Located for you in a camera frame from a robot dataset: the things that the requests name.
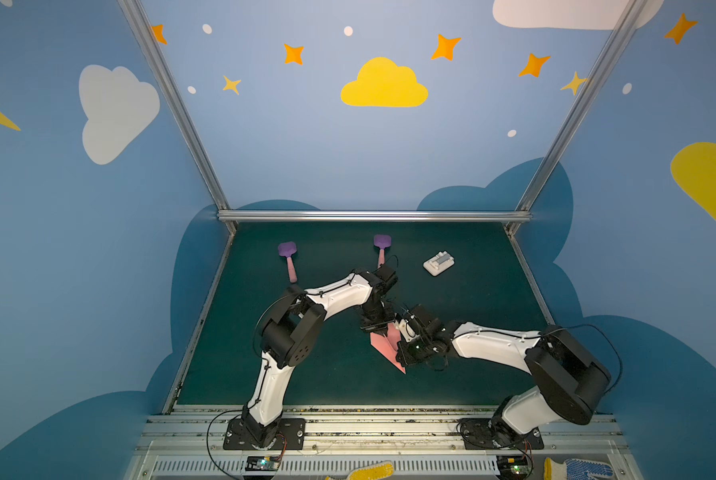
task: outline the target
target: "pink paper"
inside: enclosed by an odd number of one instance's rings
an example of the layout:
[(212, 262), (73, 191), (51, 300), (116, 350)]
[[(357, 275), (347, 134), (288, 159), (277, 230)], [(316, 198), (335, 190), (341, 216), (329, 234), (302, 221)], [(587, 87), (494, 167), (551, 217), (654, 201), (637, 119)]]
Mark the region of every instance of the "pink paper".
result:
[(394, 323), (390, 323), (387, 327), (387, 336), (378, 333), (371, 334), (371, 345), (382, 353), (382, 355), (390, 360), (392, 365), (398, 367), (398, 370), (405, 373), (405, 368), (395, 359), (398, 353), (398, 342), (401, 340), (401, 332), (395, 327)]

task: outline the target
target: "blue dotted glove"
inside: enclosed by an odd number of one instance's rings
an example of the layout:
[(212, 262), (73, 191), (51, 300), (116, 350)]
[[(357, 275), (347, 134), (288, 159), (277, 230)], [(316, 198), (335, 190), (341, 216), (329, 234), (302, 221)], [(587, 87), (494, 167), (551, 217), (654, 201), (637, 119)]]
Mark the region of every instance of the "blue dotted glove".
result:
[(544, 461), (544, 480), (597, 480), (613, 478), (613, 468), (604, 462), (569, 458), (555, 463), (549, 458)]

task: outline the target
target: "dark green table surface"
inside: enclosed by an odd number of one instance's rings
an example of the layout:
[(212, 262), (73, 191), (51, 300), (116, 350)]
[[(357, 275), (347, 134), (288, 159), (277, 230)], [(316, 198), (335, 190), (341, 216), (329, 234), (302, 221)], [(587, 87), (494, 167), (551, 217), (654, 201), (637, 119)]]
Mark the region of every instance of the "dark green table surface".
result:
[[(392, 235), (387, 255), (399, 259), (399, 282), (388, 298), (423, 303), (444, 322), (472, 321), (512, 330), (546, 323), (499, 224), (275, 223), (241, 224), (180, 394), (180, 404), (240, 404), (249, 400), (260, 360), (252, 333), (267, 306), (289, 285), (281, 242), (294, 241), (299, 285), (314, 288), (356, 267), (374, 270), (375, 234)], [(432, 276), (422, 263), (446, 250), (456, 263)], [(395, 258), (388, 258), (394, 265)], [(451, 359), (404, 375), (371, 347), (352, 309), (329, 318), (313, 353), (296, 367), (286, 405), (497, 405), (533, 386), (528, 374), (477, 359)]]

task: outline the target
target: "toy shovel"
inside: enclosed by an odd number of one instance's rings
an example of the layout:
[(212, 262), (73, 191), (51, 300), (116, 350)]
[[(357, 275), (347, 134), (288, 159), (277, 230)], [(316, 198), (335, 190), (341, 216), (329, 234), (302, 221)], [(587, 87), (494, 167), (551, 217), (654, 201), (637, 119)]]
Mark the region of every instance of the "toy shovel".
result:
[(286, 257), (286, 263), (289, 264), (289, 281), (296, 283), (296, 270), (294, 269), (294, 261), (291, 256), (296, 253), (296, 244), (294, 242), (286, 242), (278, 245), (278, 255)]
[(379, 247), (379, 264), (376, 268), (380, 268), (385, 262), (385, 248), (388, 248), (392, 244), (392, 237), (390, 235), (374, 235), (374, 246)]

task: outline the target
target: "black mounting plate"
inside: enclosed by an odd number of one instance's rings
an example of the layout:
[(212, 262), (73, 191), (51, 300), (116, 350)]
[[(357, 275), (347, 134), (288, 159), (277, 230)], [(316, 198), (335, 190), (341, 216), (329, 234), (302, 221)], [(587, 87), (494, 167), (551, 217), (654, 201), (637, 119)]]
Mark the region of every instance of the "black mounting plate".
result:
[[(286, 450), (301, 450), (304, 446), (305, 439), (305, 419), (304, 418), (281, 418), (278, 424), (278, 432), (286, 437)], [(224, 442), (222, 442), (223, 450), (259, 450), (265, 452), (267, 450), (283, 449), (283, 439), (280, 436), (275, 437), (275, 442), (269, 448), (255, 448), (253, 446), (253, 438), (248, 430), (243, 427), (240, 418), (234, 418), (227, 424), (227, 431), (224, 434)]]
[[(487, 425), (490, 418), (462, 418), (459, 421), (466, 420), (467, 422), (477, 422), (481, 421), (483, 422), (483, 425)], [(495, 450), (498, 448), (495, 448), (491, 444), (491, 440), (489, 438), (481, 437), (478, 438), (478, 435), (475, 433), (471, 433), (469, 435), (464, 435), (465, 440), (465, 450)], [(544, 449), (544, 440), (542, 440), (542, 435), (539, 432), (539, 428), (534, 428), (531, 430), (528, 435), (526, 435), (526, 442), (528, 442), (528, 445), (531, 446), (531, 450), (543, 450)], [(525, 445), (523, 442), (518, 442), (515, 444), (515, 447), (520, 448), (521, 450), (525, 450)]]

